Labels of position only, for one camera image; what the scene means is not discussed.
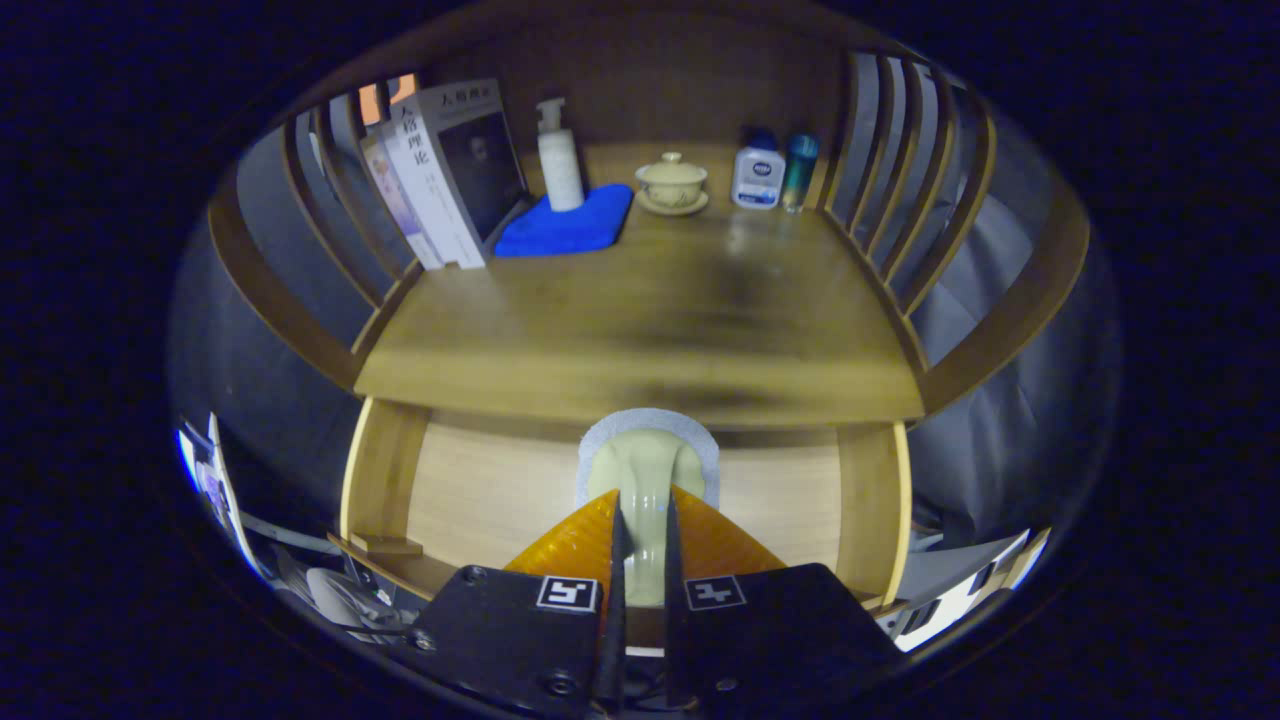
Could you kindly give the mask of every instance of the book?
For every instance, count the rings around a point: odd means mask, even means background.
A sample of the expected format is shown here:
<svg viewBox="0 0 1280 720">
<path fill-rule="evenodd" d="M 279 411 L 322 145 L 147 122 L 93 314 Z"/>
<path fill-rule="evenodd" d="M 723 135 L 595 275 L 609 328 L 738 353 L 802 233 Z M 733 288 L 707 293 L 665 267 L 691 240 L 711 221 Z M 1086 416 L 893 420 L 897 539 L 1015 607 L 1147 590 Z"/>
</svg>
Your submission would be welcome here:
<svg viewBox="0 0 1280 720">
<path fill-rule="evenodd" d="M 417 256 L 417 261 L 422 265 L 422 269 L 434 270 L 443 268 L 444 261 L 440 258 L 440 252 L 431 245 L 431 241 L 422 231 L 422 223 L 419 222 L 412 205 L 410 205 L 408 199 L 404 196 L 404 187 L 401 184 L 399 177 L 396 174 L 396 168 L 387 156 L 387 149 L 383 147 L 379 135 L 380 131 L 375 127 L 360 141 L 360 151 L 364 155 L 365 164 L 369 167 L 370 177 L 374 178 L 378 193 L 383 196 L 387 210 L 390 213 L 396 225 L 404 233 L 404 240 L 408 242 L 413 255 Z"/>
<path fill-rule="evenodd" d="M 483 266 L 502 228 L 530 208 L 498 81 L 420 90 L 392 105 L 378 131 L 440 261 Z"/>
</svg>

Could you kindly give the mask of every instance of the blue cloth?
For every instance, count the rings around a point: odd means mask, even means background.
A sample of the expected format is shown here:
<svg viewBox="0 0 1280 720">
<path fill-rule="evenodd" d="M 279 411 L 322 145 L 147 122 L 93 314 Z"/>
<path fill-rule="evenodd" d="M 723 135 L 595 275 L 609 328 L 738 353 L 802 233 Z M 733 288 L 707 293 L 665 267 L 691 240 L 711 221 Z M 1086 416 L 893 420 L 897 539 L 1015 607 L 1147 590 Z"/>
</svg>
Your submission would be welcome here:
<svg viewBox="0 0 1280 720">
<path fill-rule="evenodd" d="M 532 210 L 503 229 L 493 254 L 499 258 L 590 252 L 613 245 L 631 208 L 634 191 L 625 184 L 607 184 L 586 195 L 581 206 L 567 213 L 552 211 L 543 197 Z"/>
</svg>

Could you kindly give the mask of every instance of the cup lid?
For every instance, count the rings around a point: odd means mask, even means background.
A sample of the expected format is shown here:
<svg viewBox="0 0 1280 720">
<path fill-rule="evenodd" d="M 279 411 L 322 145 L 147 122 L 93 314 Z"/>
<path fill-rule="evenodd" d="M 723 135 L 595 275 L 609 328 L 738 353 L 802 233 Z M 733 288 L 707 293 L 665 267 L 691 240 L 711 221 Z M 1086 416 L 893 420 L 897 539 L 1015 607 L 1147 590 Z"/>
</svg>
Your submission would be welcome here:
<svg viewBox="0 0 1280 720">
<path fill-rule="evenodd" d="M 707 168 L 681 163 L 680 152 L 663 152 L 662 161 L 636 170 L 636 178 L 653 184 L 687 184 L 707 179 Z"/>
<path fill-rule="evenodd" d="M 801 158 L 817 158 L 818 138 L 805 133 L 792 135 L 791 142 L 787 143 L 787 154 L 799 155 Z"/>
</svg>

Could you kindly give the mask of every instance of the portrait photo on book cover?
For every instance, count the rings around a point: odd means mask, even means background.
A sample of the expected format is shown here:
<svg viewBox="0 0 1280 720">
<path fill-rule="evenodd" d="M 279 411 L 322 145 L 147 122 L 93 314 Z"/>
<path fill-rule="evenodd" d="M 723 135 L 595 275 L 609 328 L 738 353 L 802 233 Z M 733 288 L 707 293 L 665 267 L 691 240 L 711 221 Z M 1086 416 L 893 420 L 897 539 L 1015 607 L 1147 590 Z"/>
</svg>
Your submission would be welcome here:
<svg viewBox="0 0 1280 720">
<path fill-rule="evenodd" d="M 502 113 L 443 129 L 439 140 L 476 233 L 488 237 L 525 190 Z"/>
</svg>

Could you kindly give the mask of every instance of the white bottle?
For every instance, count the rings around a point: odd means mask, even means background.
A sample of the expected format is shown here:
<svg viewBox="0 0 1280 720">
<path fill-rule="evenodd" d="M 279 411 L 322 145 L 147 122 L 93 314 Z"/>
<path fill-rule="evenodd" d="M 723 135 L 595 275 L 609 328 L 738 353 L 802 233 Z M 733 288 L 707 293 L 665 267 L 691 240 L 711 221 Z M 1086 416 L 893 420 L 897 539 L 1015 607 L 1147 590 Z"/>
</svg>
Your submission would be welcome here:
<svg viewBox="0 0 1280 720">
<path fill-rule="evenodd" d="M 782 196 L 782 176 L 787 164 L 778 154 L 773 133 L 759 131 L 733 160 L 732 200 L 742 208 L 768 210 Z"/>
<path fill-rule="evenodd" d="M 559 127 L 563 97 L 538 104 L 543 119 L 538 120 L 538 159 L 547 181 L 547 199 L 552 210 L 564 213 L 582 204 L 582 176 L 577 172 L 573 132 Z"/>
</svg>

